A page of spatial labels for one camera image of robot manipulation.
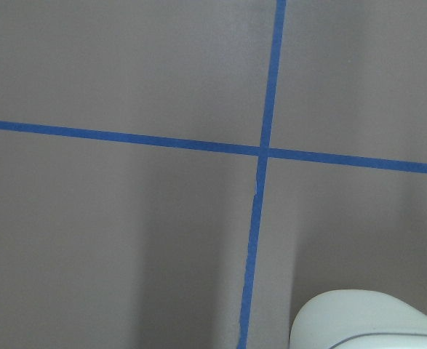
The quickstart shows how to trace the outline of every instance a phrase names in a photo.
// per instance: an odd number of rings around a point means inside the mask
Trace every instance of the white plastic object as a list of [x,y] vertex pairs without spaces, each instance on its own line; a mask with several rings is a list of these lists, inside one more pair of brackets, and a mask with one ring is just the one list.
[[325,292],[300,309],[290,349],[427,349],[427,316],[381,292]]

